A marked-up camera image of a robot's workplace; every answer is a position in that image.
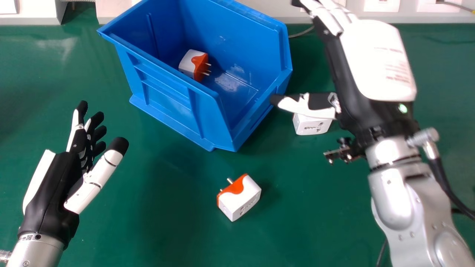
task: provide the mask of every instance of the black and white robotic hand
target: black and white robotic hand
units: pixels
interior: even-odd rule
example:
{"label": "black and white robotic hand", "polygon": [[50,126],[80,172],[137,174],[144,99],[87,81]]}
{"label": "black and white robotic hand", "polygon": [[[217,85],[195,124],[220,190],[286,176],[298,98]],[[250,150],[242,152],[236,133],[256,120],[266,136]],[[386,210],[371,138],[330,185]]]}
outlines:
{"label": "black and white robotic hand", "polygon": [[[371,208],[384,231],[394,267],[474,267],[451,216],[451,202],[475,212],[452,192],[434,128],[413,118],[417,88],[399,31],[361,20],[332,0],[292,0],[304,8],[325,44],[335,92],[274,95],[271,103],[294,114],[337,120],[353,138],[325,152],[333,164],[366,158]],[[428,158],[422,162],[419,148]]]}
{"label": "black and white robotic hand", "polygon": [[73,112],[65,152],[44,152],[23,200],[19,240],[12,252],[0,251],[0,261],[7,262],[7,267],[57,266],[76,233],[79,214],[127,152],[129,142],[122,137],[115,138],[106,149],[100,142],[106,127],[99,126],[104,114],[98,112],[85,123],[86,112],[87,102],[81,101]]}

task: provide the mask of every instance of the robotic hand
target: robotic hand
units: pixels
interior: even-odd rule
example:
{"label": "robotic hand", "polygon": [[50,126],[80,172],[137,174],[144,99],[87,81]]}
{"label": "robotic hand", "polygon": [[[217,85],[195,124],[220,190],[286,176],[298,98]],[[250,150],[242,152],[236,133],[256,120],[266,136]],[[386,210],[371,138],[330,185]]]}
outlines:
{"label": "robotic hand", "polygon": [[107,150],[104,142],[98,142],[106,134],[105,126],[98,127],[104,114],[96,113],[85,124],[86,112],[87,102],[81,101],[73,113],[65,152],[44,152],[23,200],[19,240],[11,253],[0,251],[0,260],[7,267],[57,266],[76,233],[79,214],[125,155],[129,143],[122,137],[115,138]]}
{"label": "robotic hand", "polygon": [[354,135],[324,155],[332,164],[368,160],[371,207],[394,267],[475,266],[452,222],[450,201],[472,219],[475,213],[450,189],[435,145],[437,131],[420,131],[413,118],[417,89],[399,31],[360,20],[332,0],[292,0],[292,5],[307,11],[324,42],[336,92],[274,95],[271,103],[336,119]]}

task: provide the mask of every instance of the blue plastic bin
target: blue plastic bin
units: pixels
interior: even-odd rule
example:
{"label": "blue plastic bin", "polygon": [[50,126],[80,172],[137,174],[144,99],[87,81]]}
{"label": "blue plastic bin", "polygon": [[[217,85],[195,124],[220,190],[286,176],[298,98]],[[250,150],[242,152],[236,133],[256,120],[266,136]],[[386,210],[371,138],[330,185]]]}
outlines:
{"label": "blue plastic bin", "polygon": [[[237,151],[286,90],[285,24],[233,0],[143,0],[98,30],[119,54],[130,102],[204,149]],[[178,70],[209,54],[199,83]]]}

